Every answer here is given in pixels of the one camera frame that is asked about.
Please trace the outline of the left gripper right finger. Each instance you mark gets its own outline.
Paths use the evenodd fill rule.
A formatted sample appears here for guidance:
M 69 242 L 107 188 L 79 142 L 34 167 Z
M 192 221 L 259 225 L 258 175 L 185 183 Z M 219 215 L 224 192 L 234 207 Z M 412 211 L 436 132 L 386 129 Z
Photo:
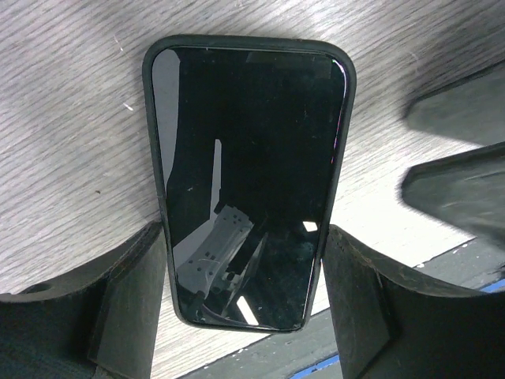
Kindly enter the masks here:
M 336 226 L 323 266 L 345 378 L 503 377 L 503 293 L 425 275 Z

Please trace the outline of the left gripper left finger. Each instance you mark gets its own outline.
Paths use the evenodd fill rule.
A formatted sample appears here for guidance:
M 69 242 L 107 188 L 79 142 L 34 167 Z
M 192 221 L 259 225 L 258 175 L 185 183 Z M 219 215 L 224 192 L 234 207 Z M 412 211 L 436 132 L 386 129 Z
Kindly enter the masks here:
M 166 270 L 160 223 L 1 296 L 3 378 L 149 378 Z

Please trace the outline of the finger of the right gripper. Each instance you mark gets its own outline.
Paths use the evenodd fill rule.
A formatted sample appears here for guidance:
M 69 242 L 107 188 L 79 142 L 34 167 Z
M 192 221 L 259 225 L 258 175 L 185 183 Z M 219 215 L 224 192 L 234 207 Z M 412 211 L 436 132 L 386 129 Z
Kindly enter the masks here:
M 401 191 L 410 207 L 504 244 L 503 142 L 413 166 Z
M 409 128 L 479 145 L 504 141 L 504 70 L 482 69 L 415 99 Z

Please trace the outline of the black smartphone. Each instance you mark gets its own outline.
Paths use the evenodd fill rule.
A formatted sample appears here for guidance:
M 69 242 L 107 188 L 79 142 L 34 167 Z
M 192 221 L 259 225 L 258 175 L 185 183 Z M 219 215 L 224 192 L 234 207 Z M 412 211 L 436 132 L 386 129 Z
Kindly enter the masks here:
M 307 323 L 357 77 L 327 42 L 176 35 L 142 65 L 174 310 L 187 325 Z

